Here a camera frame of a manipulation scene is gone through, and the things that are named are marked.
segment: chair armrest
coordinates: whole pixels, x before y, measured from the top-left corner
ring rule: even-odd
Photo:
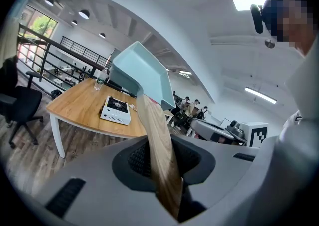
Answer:
[[[0,103],[5,105],[13,105],[16,98],[0,93]]]
[[[26,75],[29,75],[29,76],[32,76],[32,77],[35,77],[35,78],[41,78],[41,74],[37,73],[37,72],[26,72],[25,73]]]

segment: window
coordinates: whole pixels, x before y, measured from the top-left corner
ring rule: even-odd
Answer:
[[[48,38],[51,37],[57,25],[56,21],[28,5],[23,10],[20,23],[37,32],[38,34],[41,34]],[[19,31],[19,35],[28,38],[35,43],[41,40],[37,36],[33,35],[32,33],[26,32],[23,29]],[[41,57],[44,56],[45,52],[43,49],[46,48],[46,45],[39,46],[40,47],[30,44],[19,44],[18,46],[18,57],[36,71],[40,70],[39,65],[42,64]]]

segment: green tree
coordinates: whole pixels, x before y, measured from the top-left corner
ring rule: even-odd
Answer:
[[[55,24],[55,21],[50,21],[50,19],[47,16],[41,16],[33,22],[33,25],[30,27],[30,29],[43,35],[46,30],[54,29]]]

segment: chair base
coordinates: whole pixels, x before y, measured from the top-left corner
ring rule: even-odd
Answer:
[[[43,116],[35,116],[35,117],[31,118],[29,121],[32,121],[32,120],[40,120],[40,122],[43,122]],[[9,139],[9,144],[10,144],[11,148],[14,149],[16,147],[15,143],[13,142],[13,139],[14,139],[16,133],[18,132],[18,130],[20,129],[21,126],[25,127],[25,129],[27,130],[27,132],[29,133],[29,135],[33,139],[32,143],[34,145],[38,145],[39,143],[38,143],[37,138],[32,133],[32,131],[29,129],[29,127],[26,124],[26,122],[17,122],[15,127],[14,127],[14,129],[13,129],[13,132],[11,133],[10,139]]]

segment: table leg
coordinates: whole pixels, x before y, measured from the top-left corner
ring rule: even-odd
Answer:
[[[173,116],[169,116],[167,121],[166,121],[166,124],[168,124],[172,118],[173,118]]]
[[[60,129],[59,129],[59,119],[56,118],[52,113],[50,113],[50,121],[53,132],[53,137],[55,141],[56,148],[61,157],[65,158],[65,153],[61,141]]]

